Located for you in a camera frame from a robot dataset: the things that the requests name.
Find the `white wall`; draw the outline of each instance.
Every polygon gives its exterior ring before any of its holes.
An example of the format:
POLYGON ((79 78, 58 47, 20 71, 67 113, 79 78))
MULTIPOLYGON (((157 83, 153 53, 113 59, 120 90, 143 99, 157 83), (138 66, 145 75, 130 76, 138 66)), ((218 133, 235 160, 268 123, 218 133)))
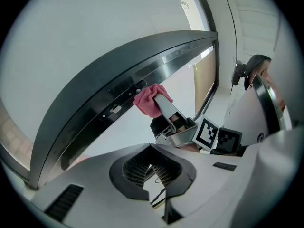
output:
MULTIPOLYGON (((279 9, 272 0, 228 0, 237 35, 237 59, 243 63, 255 54, 274 55, 279 9)), ((232 89, 229 109, 244 94, 244 78, 232 89)))
POLYGON ((102 54, 151 34, 190 29, 179 0, 32 0, 0 55, 0 97, 32 141, 62 88, 102 54))
POLYGON ((220 127, 224 124, 229 97, 230 90, 219 86, 205 112, 205 115, 220 127))

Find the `black vent grille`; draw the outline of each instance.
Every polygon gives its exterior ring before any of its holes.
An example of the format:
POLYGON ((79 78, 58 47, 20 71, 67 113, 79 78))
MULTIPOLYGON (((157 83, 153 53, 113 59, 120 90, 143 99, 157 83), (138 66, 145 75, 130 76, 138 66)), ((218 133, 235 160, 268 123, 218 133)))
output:
POLYGON ((143 188, 150 164, 164 186, 170 184, 181 173, 181 166, 177 162, 166 157, 153 147, 146 148, 128 160, 123 165, 123 173, 129 181, 143 188))
POLYGON ((146 148, 123 165, 126 178, 141 188, 150 165, 149 159, 149 148, 146 148))
POLYGON ((62 222, 69 210, 82 192, 83 187, 71 184, 63 193, 54 201, 54 203, 46 210, 46 214, 53 219, 62 222))

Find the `black slot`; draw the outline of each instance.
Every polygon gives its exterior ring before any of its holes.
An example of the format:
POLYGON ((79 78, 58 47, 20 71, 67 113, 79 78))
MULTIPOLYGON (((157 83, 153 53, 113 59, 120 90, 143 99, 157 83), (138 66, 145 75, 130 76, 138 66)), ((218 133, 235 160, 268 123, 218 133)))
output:
POLYGON ((213 164, 213 166, 221 168, 221 169, 225 169, 227 171, 234 171, 234 169, 237 167, 236 165, 230 165, 230 164, 225 164, 225 163, 221 163, 221 162, 216 162, 215 164, 213 164))
POLYGON ((73 204, 79 197, 83 190, 83 187, 71 184, 63 193, 52 203, 52 205, 46 210, 46 214, 53 219, 62 222, 64 217, 72 208, 73 204))

